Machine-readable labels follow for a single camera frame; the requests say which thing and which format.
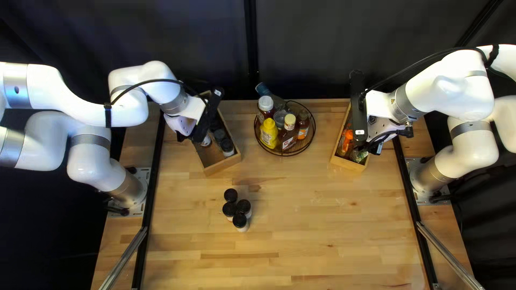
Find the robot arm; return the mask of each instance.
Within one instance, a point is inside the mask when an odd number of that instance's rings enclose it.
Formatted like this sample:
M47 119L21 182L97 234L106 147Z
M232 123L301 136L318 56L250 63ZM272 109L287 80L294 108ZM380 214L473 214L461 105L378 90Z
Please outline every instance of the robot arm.
M492 45L479 48L488 58L490 57L493 50ZM493 60L491 67L516 80L516 46L500 45L499 55ZM420 195L432 195L433 192L451 181L473 170L490 166L498 160L498 148L490 122L496 124L505 148L516 153L516 96L493 99L491 105L489 99L493 96L492 93L488 94L488 89L490 92L491 88L490 86L486 87L483 78L474 76L476 81L472 83L469 81L473 79L473 76L465 78L467 86L460 90L463 91L465 98L463 111L459 111L459 103L455 104L453 100L453 96L456 96L455 91L445 94L445 96L452 95L451 100L447 101L446 98L441 100L450 108L436 109L450 115L448 129L453 145L445 147L423 167L410 172L412 185ZM473 96L472 103L467 101L469 96ZM489 114L483 117L486 108L490 109Z
M114 70L108 79L111 100L130 85L156 78L176 80L160 61ZM0 119L5 108L54 109L88 125L106 124L104 106L77 97L56 68L0 62L0 80ZM199 120L205 108L202 100L188 96L180 85L149 83L131 90L112 106L111 125L128 127L145 122L149 115L147 95L170 115Z
M118 200L124 207L141 201L141 183L109 158L111 130L86 125L56 111L32 115L19 133L0 127L0 165L18 169L50 171L58 168L71 138L67 173L77 182L89 184Z

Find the sauce bottle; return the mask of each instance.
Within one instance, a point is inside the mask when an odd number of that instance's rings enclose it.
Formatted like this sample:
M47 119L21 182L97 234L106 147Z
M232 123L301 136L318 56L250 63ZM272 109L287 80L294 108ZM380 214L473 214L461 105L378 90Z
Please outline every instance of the sauce bottle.
M297 120L297 127L299 132L297 133L297 139L303 140L308 135L308 128L310 127L310 119L308 118L307 110L303 109L299 113L299 119Z
M265 119L260 126L260 141L271 149L278 145L278 128L273 119Z
M283 130L278 134L278 140L280 141L280 149L287 150L292 147L297 141L298 130L296 127L296 116L288 114L285 116L285 125Z
M258 122L263 124L263 121L267 118L274 118L274 102L272 98L265 95L258 99Z
M345 155L349 149L349 143L351 142L352 139L353 139L353 130L344 129L342 131L341 139L338 142L337 155L340 155L341 157L345 157Z

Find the yellow mustard bottle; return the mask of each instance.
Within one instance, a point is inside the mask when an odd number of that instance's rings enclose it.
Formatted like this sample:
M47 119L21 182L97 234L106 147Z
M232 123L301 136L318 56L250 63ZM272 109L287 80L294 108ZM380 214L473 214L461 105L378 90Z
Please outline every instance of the yellow mustard bottle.
M272 118L265 119L260 125L260 141L271 149L278 144L278 127Z

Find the wooden box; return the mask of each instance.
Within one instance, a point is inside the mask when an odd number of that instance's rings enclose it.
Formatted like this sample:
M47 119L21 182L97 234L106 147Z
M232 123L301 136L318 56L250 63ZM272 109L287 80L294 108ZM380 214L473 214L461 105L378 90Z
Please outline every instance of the wooden box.
M206 95L210 94L210 92L204 92L199 95ZM212 139L212 144L208 146L207 148L202 147L200 144L193 143L193 146L195 147L197 151L197 155L199 156L199 160L201 161L201 165L203 167L204 174L206 176L212 175L216 172L219 172L223 169L226 169L232 165L235 165L239 163L242 159L240 150L238 149L235 140L233 136L231 135L231 132L228 129L228 125L224 121L224 118L222 117L222 114L220 113L219 109L217 109L217 117L219 118L221 124L224 127L224 130L226 132L226 135L231 139L231 142L233 143L233 146L235 147L235 154L229 157L225 157L222 153L222 149L219 147L217 142L215 141L215 138L213 137L213 134L209 132L209 136Z
M362 172L362 171L364 171L364 169L367 167L367 164L369 163L370 155L368 155L365 158L365 160L363 160L361 162L361 164L355 163L353 161L347 160L347 159L342 158L342 157L337 155L337 147L338 147L338 142L341 139L342 130L344 130L344 126L346 126L346 124L348 123L348 121L349 121L349 119L351 117L351 115L349 113L350 110L351 110L351 104L348 105L348 108L346 110L346 115L344 116L344 120L342 122L341 129L338 132L337 141L335 142L335 146L333 147L333 151L332 151L332 154L331 154L331 157L330 157L330 163L338 165L338 166L341 166L341 167L344 167L344 168L352 170L352 171Z

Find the bottle label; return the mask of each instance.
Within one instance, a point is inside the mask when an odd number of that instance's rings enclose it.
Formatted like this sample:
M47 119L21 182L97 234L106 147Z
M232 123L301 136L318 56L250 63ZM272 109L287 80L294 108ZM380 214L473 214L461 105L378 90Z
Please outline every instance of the bottle label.
M262 141L264 141L267 145L272 146L272 144L270 143L271 140L272 136L270 136L262 130Z
M297 133L297 139L302 140L308 135L308 128L306 127L304 129L299 129L299 132Z
M260 124L263 124L263 121L265 121L265 117L263 116L262 113L258 113L258 122L260 122Z
M289 140L285 140L285 142L283 142L283 144L282 144L282 149L287 148L288 145L290 144L290 142L292 142L293 139L294 139L294 137L292 136Z
M285 129L287 129L287 130L291 131L291 130L293 130L293 129L294 129L294 125L295 125L295 124L289 125L289 124L285 123L285 126L284 126L284 127L285 127Z
M204 137L204 140L202 140L201 146L206 147L212 143L212 139L206 134L206 137Z

